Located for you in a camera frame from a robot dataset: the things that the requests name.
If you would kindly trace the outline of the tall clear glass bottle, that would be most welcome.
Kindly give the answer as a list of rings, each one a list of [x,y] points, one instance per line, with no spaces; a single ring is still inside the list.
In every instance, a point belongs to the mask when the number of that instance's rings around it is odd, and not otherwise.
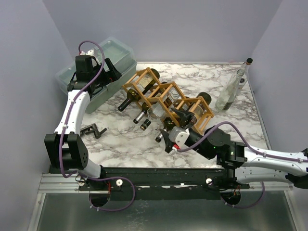
[[[219,111],[227,111],[231,105],[233,104],[238,90],[238,85],[243,75],[242,70],[238,70],[229,80],[226,87],[220,93],[217,101],[216,101],[216,109]]]

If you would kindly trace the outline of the green wine bottle brown label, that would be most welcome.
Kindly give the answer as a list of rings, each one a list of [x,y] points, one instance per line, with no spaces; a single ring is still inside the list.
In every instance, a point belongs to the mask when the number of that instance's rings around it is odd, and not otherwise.
[[[160,96],[163,93],[163,89],[159,89],[154,95],[155,96]],[[147,110],[149,109],[149,106],[147,105],[146,102],[143,102],[141,106],[141,112],[133,119],[133,123],[138,124],[141,119],[147,115]]]

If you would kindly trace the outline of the dark green wine bottle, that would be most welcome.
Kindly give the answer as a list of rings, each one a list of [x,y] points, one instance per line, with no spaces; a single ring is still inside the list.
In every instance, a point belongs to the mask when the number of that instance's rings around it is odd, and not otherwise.
[[[123,86],[126,91],[126,99],[118,106],[119,111],[123,111],[131,103],[138,102],[143,99],[150,88],[157,83],[156,79],[160,78],[160,74],[156,69],[146,68],[141,71],[137,71]]]

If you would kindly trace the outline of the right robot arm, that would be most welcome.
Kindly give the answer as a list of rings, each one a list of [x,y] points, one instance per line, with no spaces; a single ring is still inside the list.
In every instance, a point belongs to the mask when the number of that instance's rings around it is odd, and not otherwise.
[[[232,141],[230,134],[219,129],[230,125],[241,142]],[[231,189],[251,182],[284,182],[296,188],[308,187],[308,151],[280,152],[250,145],[238,128],[229,121],[207,129],[204,135],[191,128],[174,126],[171,131],[160,130],[165,141],[165,152],[194,150],[207,159],[215,158],[217,165],[229,172],[216,185]]]

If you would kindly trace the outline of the clear square liquor bottle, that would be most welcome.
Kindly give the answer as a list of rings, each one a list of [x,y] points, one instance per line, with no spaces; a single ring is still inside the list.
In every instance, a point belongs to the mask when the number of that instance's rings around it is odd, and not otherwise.
[[[162,98],[165,107],[167,109],[172,108],[179,96],[177,90],[172,87]],[[147,112],[149,116],[140,126],[142,131],[145,131],[148,128],[153,119],[161,119],[167,115],[163,106],[159,102],[153,104]]]

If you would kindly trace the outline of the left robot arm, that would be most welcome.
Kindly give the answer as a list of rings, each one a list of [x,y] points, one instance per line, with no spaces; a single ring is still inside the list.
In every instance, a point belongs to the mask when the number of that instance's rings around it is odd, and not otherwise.
[[[68,100],[62,119],[44,144],[52,167],[68,178],[78,173],[90,179],[96,190],[107,183],[102,166],[89,159],[88,150],[81,139],[81,124],[86,108],[95,91],[121,78],[109,58],[98,62],[93,55],[75,57],[76,70],[67,86]]]

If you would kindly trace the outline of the green bottle silver capsule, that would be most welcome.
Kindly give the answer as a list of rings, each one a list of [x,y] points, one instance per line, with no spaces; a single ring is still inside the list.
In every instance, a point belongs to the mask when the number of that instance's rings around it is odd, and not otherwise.
[[[209,107],[212,98],[206,92],[200,92],[196,98],[198,101],[193,102],[188,108],[190,115],[185,124],[185,128],[193,128],[196,131],[204,131],[210,119],[214,116]]]

